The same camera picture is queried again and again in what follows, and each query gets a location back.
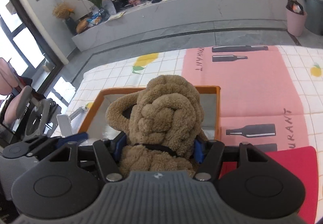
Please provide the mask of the brown plush slippers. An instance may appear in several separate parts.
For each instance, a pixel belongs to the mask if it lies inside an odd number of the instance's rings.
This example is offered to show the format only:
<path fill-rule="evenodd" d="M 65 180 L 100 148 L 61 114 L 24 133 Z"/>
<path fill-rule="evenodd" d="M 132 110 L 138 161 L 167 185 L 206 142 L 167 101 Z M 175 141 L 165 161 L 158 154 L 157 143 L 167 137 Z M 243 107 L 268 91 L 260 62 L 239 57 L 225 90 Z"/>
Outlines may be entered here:
<path fill-rule="evenodd" d="M 202 130 L 204 111 L 200 94 L 178 75 L 161 75 L 140 92 L 126 94 L 109 105 L 106 121 L 127 136 L 119 170 L 186 171 L 193 177 L 198 166 L 192 154 Z"/>

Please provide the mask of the orange cardboard box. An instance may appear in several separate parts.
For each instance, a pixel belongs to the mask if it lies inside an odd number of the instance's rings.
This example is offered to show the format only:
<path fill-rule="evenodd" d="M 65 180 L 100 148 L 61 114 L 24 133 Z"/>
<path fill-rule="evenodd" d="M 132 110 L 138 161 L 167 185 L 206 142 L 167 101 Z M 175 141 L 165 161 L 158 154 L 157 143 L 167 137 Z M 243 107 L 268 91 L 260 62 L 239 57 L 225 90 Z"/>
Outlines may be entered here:
<path fill-rule="evenodd" d="M 218 86 L 182 86 L 174 82 L 147 88 L 110 88 L 100 91 L 80 133 L 101 140 L 125 132 L 132 144 L 161 144 L 177 150 L 196 136 L 221 139 Z"/>

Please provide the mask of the pink paper placemat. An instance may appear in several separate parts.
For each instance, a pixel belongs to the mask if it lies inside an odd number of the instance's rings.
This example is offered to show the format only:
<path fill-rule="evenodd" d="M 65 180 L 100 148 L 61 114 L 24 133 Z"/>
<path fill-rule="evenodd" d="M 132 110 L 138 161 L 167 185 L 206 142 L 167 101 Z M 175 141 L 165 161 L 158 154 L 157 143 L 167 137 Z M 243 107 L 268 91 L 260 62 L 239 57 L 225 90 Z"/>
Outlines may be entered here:
<path fill-rule="evenodd" d="M 303 105 L 275 46 L 253 52 L 187 49 L 181 75 L 195 86 L 219 86 L 221 141 L 309 146 Z"/>

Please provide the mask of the red Wonderlab box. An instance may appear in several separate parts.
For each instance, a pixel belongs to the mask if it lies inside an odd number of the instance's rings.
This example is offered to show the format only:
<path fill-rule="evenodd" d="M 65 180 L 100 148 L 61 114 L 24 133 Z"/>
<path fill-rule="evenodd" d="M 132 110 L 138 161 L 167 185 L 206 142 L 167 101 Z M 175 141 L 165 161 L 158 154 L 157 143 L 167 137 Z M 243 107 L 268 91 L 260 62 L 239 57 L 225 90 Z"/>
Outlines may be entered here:
<path fill-rule="evenodd" d="M 316 220 L 316 182 L 299 162 L 297 152 L 266 154 L 255 146 L 229 147 L 216 189 L 235 211 L 275 223 L 295 214 L 305 223 Z"/>

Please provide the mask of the dried flowers in vase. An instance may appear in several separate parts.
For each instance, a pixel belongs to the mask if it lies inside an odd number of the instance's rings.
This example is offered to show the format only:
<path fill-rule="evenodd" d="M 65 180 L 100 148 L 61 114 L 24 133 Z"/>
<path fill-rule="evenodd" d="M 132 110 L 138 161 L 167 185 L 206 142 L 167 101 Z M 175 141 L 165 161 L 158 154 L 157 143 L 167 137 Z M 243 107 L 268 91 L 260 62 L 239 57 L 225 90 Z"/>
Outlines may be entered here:
<path fill-rule="evenodd" d="M 58 3 L 52 10 L 52 14 L 54 17 L 63 20 L 69 31 L 74 36 L 77 34 L 77 24 L 71 17 L 71 15 L 74 14 L 74 9 L 72 9 L 66 2 Z"/>

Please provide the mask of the pink waste bin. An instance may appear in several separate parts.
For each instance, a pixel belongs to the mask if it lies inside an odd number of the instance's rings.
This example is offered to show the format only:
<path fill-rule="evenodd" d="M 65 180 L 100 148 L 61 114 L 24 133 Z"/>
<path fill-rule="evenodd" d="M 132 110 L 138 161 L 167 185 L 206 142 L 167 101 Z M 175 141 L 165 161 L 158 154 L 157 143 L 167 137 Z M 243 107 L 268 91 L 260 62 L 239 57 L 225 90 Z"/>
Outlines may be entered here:
<path fill-rule="evenodd" d="M 307 19 L 303 5 L 296 0 L 287 0 L 286 18 L 287 31 L 295 37 L 301 36 Z"/>

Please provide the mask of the grey TV console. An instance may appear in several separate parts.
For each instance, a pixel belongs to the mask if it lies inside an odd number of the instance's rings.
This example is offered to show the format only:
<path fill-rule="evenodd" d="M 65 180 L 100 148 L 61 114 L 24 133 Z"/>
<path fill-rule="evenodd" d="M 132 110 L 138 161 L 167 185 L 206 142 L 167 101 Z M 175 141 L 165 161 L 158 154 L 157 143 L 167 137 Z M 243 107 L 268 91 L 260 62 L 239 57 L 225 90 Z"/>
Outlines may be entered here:
<path fill-rule="evenodd" d="M 222 20 L 286 20 L 287 0 L 170 0 L 132 7 L 72 38 L 85 51 L 118 39 L 174 26 Z"/>

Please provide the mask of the grey-blue trash can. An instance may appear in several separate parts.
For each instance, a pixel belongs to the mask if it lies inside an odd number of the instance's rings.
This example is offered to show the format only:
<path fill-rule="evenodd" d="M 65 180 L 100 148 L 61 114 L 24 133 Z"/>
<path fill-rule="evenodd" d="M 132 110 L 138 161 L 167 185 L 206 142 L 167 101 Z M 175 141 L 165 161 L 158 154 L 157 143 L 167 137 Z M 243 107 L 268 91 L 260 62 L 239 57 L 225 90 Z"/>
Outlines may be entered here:
<path fill-rule="evenodd" d="M 323 0 L 305 0 L 305 11 L 307 12 L 305 28 L 322 36 Z"/>

